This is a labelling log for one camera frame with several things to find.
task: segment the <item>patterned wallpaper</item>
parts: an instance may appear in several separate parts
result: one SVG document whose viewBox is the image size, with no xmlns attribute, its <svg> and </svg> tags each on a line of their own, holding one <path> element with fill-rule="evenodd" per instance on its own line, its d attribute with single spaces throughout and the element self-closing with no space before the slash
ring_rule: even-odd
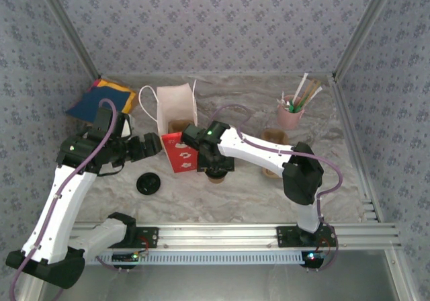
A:
<svg viewBox="0 0 430 301">
<path fill-rule="evenodd" d="M 102 74 L 328 72 L 369 0 L 61 0 Z"/>
<path fill-rule="evenodd" d="M 341 84 L 385 220 L 430 300 L 430 0 L 388 0 Z"/>
<path fill-rule="evenodd" d="M 59 144 L 75 131 L 64 115 L 89 77 L 43 0 L 0 0 L 0 299 L 52 183 Z"/>
</svg>

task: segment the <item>red paper cup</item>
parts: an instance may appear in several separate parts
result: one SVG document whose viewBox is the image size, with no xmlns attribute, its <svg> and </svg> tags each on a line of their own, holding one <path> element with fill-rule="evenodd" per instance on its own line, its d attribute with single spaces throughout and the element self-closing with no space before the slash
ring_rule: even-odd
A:
<svg viewBox="0 0 430 301">
<path fill-rule="evenodd" d="M 285 101 L 289 101 L 294 98 L 294 95 L 287 95 L 284 97 Z M 301 97 L 296 98 L 295 105 L 298 105 L 300 103 Z M 277 123 L 284 129 L 284 130 L 294 130 L 298 122 L 300 121 L 300 118 L 302 118 L 304 113 L 304 110 L 301 110 L 297 113 L 291 113 L 290 111 L 287 111 L 284 109 L 282 104 L 279 104 L 277 107 Z"/>
</svg>

